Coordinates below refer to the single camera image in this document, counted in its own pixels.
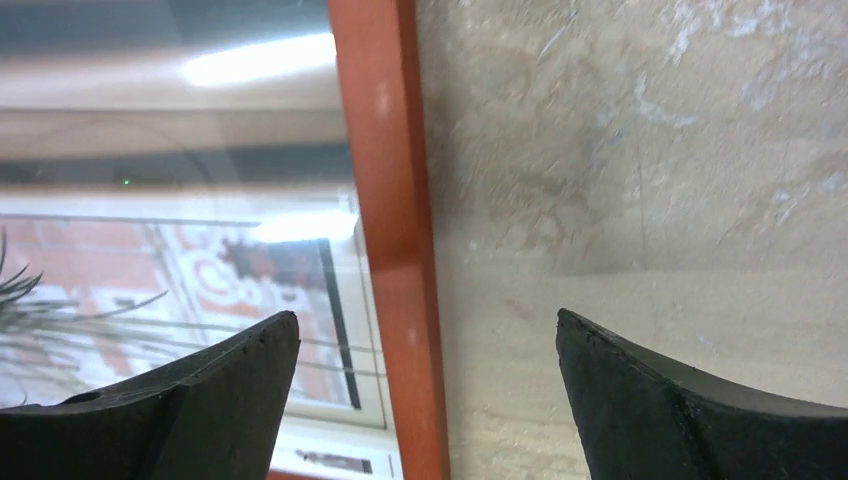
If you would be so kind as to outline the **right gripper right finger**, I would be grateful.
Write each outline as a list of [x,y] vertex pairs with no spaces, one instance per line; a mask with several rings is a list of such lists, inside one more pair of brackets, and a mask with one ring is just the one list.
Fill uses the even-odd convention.
[[847,412],[753,389],[567,309],[556,347],[595,479],[843,479]]

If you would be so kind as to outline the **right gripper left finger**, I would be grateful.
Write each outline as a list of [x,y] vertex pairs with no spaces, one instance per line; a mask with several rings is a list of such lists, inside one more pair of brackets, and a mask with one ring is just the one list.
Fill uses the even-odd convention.
[[300,347],[290,311],[58,404],[1,412],[5,479],[264,479]]

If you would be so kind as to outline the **orange wooden picture frame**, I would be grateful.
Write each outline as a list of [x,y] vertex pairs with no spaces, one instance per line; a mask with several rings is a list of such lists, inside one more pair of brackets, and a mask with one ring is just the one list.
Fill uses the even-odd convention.
[[402,471],[447,479],[416,7],[332,1],[328,10]]

